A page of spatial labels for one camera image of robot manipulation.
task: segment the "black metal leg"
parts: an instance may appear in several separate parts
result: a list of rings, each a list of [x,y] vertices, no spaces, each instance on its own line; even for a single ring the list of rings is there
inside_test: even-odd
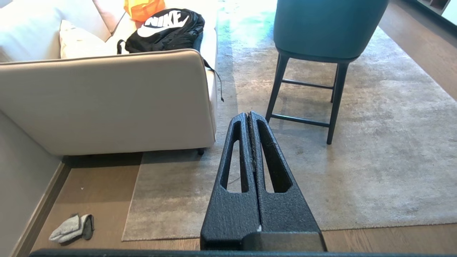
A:
[[[338,110],[340,108],[341,96],[343,95],[344,82],[346,80],[348,66],[349,64],[338,64],[338,73],[334,88],[334,101],[332,106],[332,114],[330,116],[329,134],[327,136],[328,145],[332,144],[333,133],[335,132],[336,118],[338,117]]]
[[[340,64],[336,65],[336,72],[335,72],[335,80],[333,81],[333,89],[332,89],[332,98],[330,102],[333,102],[333,97],[335,97],[335,85],[336,85],[336,77],[338,77],[338,69],[340,68]]]
[[[281,87],[282,78],[284,77],[284,72],[286,71],[288,61],[288,57],[282,55],[278,56],[278,65],[276,66],[275,82],[273,83],[270,102],[268,102],[268,108],[266,110],[265,115],[265,119],[267,122],[270,122],[271,113],[273,112],[273,108],[275,107],[276,98],[278,97],[279,88]]]

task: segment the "beige sofa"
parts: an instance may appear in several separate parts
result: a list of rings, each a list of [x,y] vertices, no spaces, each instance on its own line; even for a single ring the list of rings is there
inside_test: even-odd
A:
[[[216,0],[165,0],[203,15],[192,49],[60,59],[68,20],[115,44],[139,24],[124,0],[15,0],[0,9],[0,111],[47,151],[86,155],[210,147],[215,142]]]

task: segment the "gray rug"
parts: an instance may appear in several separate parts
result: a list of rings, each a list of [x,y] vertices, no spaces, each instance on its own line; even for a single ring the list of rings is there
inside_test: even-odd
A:
[[[202,157],[144,154],[123,241],[199,237],[230,119],[266,111],[274,1],[240,3],[222,1],[219,12],[217,142]],[[291,61],[285,78],[331,85],[334,73]],[[283,84],[275,112],[327,121],[329,100],[328,90]],[[322,230],[457,222],[457,104],[381,29],[349,66],[331,146],[325,128],[276,119],[271,128]]]

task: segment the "bar stool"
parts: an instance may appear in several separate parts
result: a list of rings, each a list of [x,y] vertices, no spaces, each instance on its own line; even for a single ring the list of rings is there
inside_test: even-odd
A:
[[[388,0],[278,0],[273,40],[279,55],[266,120],[277,118],[327,127],[327,144],[332,144],[349,63],[367,47],[387,4]],[[290,58],[336,63],[333,85],[283,79]],[[330,123],[273,114],[281,83],[331,89]]]

